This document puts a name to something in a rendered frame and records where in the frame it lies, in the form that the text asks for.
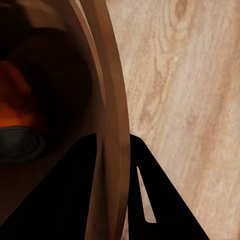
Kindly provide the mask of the can of soda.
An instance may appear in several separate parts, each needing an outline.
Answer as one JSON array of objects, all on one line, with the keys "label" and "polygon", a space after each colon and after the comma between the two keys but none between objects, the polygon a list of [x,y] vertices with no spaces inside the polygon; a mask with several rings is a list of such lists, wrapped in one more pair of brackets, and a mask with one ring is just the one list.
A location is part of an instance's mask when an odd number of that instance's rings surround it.
[{"label": "can of soda", "polygon": [[39,156],[50,136],[42,81],[19,60],[0,60],[0,163],[20,164]]}]

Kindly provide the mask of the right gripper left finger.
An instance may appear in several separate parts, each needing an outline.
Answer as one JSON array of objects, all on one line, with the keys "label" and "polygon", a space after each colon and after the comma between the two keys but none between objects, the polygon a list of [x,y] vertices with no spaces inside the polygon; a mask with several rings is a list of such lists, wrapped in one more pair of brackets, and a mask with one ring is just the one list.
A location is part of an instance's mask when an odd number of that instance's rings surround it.
[{"label": "right gripper left finger", "polygon": [[78,139],[0,226],[0,240],[84,240],[97,136]]}]

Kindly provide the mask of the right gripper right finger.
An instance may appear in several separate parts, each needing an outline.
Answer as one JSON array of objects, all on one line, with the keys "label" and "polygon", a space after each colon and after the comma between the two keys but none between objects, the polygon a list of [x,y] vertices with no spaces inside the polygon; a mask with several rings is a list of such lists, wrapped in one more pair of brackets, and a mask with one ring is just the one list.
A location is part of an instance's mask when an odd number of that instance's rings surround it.
[{"label": "right gripper right finger", "polygon": [[[145,220],[139,168],[156,223]],[[144,141],[130,134],[129,240],[210,240]]]}]

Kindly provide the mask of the trash can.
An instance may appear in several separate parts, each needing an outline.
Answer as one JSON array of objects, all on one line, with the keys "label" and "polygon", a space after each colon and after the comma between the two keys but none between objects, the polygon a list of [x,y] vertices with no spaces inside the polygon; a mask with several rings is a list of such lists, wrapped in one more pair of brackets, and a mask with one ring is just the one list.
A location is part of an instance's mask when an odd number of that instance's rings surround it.
[{"label": "trash can", "polygon": [[84,240],[121,240],[131,143],[121,59],[106,0],[0,0],[0,61],[33,67],[50,133],[29,161],[0,163],[0,226],[75,142],[96,134]]}]

